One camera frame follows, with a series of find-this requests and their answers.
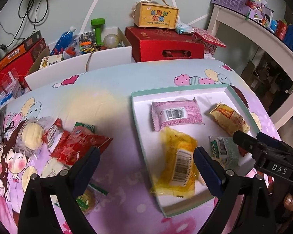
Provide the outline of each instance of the pink snack package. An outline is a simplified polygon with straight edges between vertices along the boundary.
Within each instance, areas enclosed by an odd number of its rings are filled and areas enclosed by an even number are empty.
[[[195,98],[193,100],[152,102],[152,119],[157,132],[164,127],[202,123],[200,107]]]

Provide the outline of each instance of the table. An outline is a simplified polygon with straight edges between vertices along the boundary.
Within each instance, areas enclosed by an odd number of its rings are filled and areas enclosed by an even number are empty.
[[[193,234],[198,232],[210,215],[214,200],[184,214],[169,219],[163,217],[155,198],[149,194],[151,184],[130,105],[130,95],[133,91],[183,85],[182,75],[189,75],[192,84],[228,83],[234,86],[261,131],[280,139],[271,119],[252,90],[229,66],[212,59],[119,65],[63,78],[8,104],[5,117],[8,120],[9,116],[14,117],[15,113],[16,123],[28,117],[59,117],[64,128],[69,131],[78,121],[94,124],[98,134],[113,138],[102,154],[93,176],[109,191],[109,195],[87,216],[97,233]],[[42,149],[38,160],[31,158],[24,167],[25,171],[21,171],[16,178],[26,179],[23,173],[26,173],[27,168],[35,168],[40,174],[49,158],[48,151]],[[253,177],[254,174],[252,170],[249,176]],[[17,193],[14,188],[17,181],[14,182],[10,171],[8,179],[9,196],[5,198],[5,202],[10,218],[13,218],[11,204]],[[240,201],[241,198],[235,207],[236,214]],[[55,212],[64,233],[70,234],[60,208],[55,206]],[[16,233],[13,224],[14,222],[5,223],[11,234]],[[227,231],[233,224],[234,214],[227,224]]]
[[[253,20],[235,11],[214,5],[208,31],[216,35],[219,23],[240,32],[267,52],[293,81],[293,52],[274,34]],[[271,116],[276,129],[282,127],[293,116],[293,92],[282,106]]]

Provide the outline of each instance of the tray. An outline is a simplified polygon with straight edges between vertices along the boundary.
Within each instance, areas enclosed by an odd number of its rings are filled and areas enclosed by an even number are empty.
[[[249,135],[256,137],[259,129],[240,97],[234,89],[227,84],[212,85],[190,85],[143,90],[133,92],[131,95],[133,116],[138,132],[138,137],[143,157],[150,175],[152,185],[160,176],[165,167],[164,153],[161,146],[159,133],[154,131],[151,117],[151,102],[164,102],[174,100],[186,100],[196,98],[203,116],[205,125],[187,124],[176,125],[171,128],[186,133],[198,141],[198,146],[203,146],[211,155],[209,136],[229,136],[213,119],[208,115],[212,108],[218,103],[224,103],[242,115],[250,126]],[[255,160],[250,154],[240,157],[237,174],[245,176],[251,169]],[[195,195],[190,199],[177,198],[174,196],[156,196],[158,205],[165,217],[175,216],[193,209],[210,199],[207,186],[195,183]]]

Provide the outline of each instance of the white desk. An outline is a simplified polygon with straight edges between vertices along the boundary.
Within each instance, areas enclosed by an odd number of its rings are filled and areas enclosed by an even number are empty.
[[[244,15],[214,5],[207,30],[213,35],[216,35],[220,22],[240,32],[264,49],[284,69],[293,81],[293,52],[275,35],[271,34],[253,20],[246,21]],[[292,116],[293,92],[283,105],[271,116],[271,120],[275,128],[279,129]]]

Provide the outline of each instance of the cartoon tablecloth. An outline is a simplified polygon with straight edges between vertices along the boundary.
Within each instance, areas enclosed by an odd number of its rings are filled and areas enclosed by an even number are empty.
[[[212,83],[233,86],[260,130],[280,140],[252,90],[229,66],[212,59],[119,65],[63,78],[8,104],[5,126],[12,120],[15,128],[24,119],[52,116],[61,118],[68,131],[75,122],[83,122],[94,124],[96,133],[113,138],[94,174],[94,179],[109,191],[87,216],[97,233],[193,234],[210,215],[214,199],[181,215],[163,218],[155,198],[149,194],[151,184],[136,135],[130,95],[138,90]],[[30,175],[41,174],[49,159],[45,145],[38,159],[27,158],[13,149],[0,152],[0,220],[11,234],[17,232],[21,202]],[[63,232],[70,234],[60,208],[55,206],[55,212]],[[233,216],[224,232],[230,230],[234,221]]]

